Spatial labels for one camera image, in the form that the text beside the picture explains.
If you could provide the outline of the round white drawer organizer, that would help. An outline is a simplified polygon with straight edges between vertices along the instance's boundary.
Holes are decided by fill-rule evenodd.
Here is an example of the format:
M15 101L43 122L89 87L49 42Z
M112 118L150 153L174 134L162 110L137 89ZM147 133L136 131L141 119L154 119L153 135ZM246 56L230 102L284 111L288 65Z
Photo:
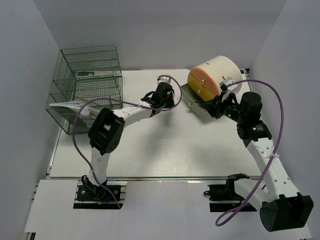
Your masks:
M245 74L226 56L216 56L198 66L193 67L182 85L182 100L189 110L196 115L206 115L202 104L211 101L221 94L221 83L238 82Z

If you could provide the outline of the grey setup guide booklet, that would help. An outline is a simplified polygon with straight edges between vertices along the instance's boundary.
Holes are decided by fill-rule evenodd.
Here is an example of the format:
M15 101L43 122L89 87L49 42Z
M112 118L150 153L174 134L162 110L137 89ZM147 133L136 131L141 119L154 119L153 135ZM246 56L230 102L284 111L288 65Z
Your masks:
M67 122L69 124L74 123L74 119L79 112L80 108L85 103L82 101L68 101L68 102L59 102L59 103L50 103L49 109L56 111L59 117L59 121L63 124ZM89 105L85 106L81 113L79 114L79 119L77 120L77 126L90 129L94 120L99 115L99 110L96 110Z

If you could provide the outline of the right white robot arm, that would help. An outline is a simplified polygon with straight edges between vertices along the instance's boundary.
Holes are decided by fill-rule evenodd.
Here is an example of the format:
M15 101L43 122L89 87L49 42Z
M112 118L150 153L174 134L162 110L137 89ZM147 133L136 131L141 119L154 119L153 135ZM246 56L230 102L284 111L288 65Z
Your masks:
M303 228L314 203L309 195L302 195L292 183L279 156L272 135L261 120L262 101L259 94L246 92L237 102L232 93L207 101L203 107L211 117L223 116L237 123L237 134L253 156L267 190L261 189L242 173L228 176L226 195L236 200L248 198L258 212L264 228L269 232Z

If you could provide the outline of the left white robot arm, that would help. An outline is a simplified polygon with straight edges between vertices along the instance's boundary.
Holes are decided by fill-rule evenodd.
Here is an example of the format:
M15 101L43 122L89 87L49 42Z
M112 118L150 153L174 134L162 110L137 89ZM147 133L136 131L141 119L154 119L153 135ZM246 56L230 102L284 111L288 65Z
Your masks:
M173 87L169 83L161 82L155 91L141 98L137 106L117 110L103 108L99 112L88 133L91 146L90 164L93 169L84 178L84 186L90 196L96 200L105 196L106 187L103 183L107 181L110 154L118 147L124 128L173 106Z

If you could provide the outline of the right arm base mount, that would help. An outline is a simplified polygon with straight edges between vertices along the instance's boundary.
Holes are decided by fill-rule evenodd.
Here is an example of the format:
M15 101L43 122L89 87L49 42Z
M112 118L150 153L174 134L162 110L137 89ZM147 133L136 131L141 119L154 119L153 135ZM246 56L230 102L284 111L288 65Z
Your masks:
M224 184L208 185L208 190L203 195L209 199L209 209L211 213L224 213L239 207L245 200L243 197L227 192Z

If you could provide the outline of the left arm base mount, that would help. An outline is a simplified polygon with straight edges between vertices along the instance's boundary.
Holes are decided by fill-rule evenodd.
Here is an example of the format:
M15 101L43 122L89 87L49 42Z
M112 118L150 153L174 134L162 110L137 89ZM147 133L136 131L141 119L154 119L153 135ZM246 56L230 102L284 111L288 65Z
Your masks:
M125 185L107 186L115 196L120 207L118 207L112 195L104 188L97 195L93 194L82 183L78 185L73 203L76 210L120 210L126 198Z

